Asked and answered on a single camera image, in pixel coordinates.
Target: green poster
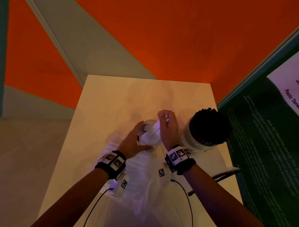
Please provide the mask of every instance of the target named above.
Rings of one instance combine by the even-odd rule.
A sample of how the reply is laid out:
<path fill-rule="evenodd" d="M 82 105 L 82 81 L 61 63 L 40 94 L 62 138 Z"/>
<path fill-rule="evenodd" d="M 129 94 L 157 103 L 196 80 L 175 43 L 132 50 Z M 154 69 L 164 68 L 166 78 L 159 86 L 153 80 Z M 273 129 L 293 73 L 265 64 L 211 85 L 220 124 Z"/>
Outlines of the green poster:
<path fill-rule="evenodd" d="M 299 226 L 298 50 L 219 109 L 233 128 L 227 145 L 243 203 L 265 226 Z"/>

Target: wrist strap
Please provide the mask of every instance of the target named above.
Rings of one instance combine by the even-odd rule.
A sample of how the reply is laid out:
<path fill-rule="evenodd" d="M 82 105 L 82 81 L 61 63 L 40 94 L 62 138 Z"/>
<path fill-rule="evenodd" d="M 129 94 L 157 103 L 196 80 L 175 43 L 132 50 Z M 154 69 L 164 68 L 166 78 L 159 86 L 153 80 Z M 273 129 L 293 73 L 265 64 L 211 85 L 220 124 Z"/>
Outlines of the wrist strap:
<path fill-rule="evenodd" d="M 185 147 L 180 145 L 173 146 L 173 148 L 166 154 L 165 161 L 171 172 L 177 171 L 177 175 L 183 175 L 183 172 L 189 170 L 196 164 L 191 153 Z"/>
<path fill-rule="evenodd" d="M 109 180 L 118 180 L 126 169 L 126 157 L 120 151 L 111 151 L 98 160 L 95 168 L 105 170 L 109 174 Z"/>

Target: white table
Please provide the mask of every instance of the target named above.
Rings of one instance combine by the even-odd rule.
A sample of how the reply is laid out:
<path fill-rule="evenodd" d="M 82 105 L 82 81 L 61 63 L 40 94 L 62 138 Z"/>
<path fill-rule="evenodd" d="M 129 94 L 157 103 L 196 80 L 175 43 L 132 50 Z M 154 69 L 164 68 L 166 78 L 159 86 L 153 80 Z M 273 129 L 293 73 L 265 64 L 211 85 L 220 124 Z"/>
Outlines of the white table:
<path fill-rule="evenodd" d="M 175 112 L 180 127 L 183 127 L 195 112 L 209 107 L 216 108 L 210 84 L 89 75 L 39 216 L 94 167 L 115 134 L 127 135 L 137 122 L 157 118 L 157 112 L 162 109 Z M 215 152 L 219 153 L 223 164 L 232 165 L 226 144 L 219 145 Z M 235 176 L 220 184 L 241 201 Z M 175 202 L 170 202 L 170 195 L 178 197 Z M 194 226 L 215 226 L 198 198 L 195 195 L 189 198 Z M 103 207 L 112 206 L 113 202 L 103 197 L 98 205 L 86 226 L 107 224 L 105 219 L 110 214 Z M 83 226 L 91 207 L 76 226 Z M 168 226 L 191 226 L 188 201 L 178 185 L 168 186 L 158 194 L 157 202 L 143 226 L 167 226 L 163 225 L 165 223 Z M 122 222 L 119 226 L 126 225 L 138 226 L 134 224 L 134 216 L 126 217 L 126 223 Z"/>

